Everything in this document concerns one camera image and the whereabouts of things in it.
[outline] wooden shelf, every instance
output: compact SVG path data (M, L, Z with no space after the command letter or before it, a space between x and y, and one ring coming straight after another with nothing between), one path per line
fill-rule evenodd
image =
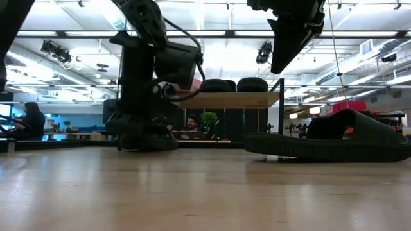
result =
M190 109L259 109L269 108L279 100L277 92L200 93L181 102L179 108Z

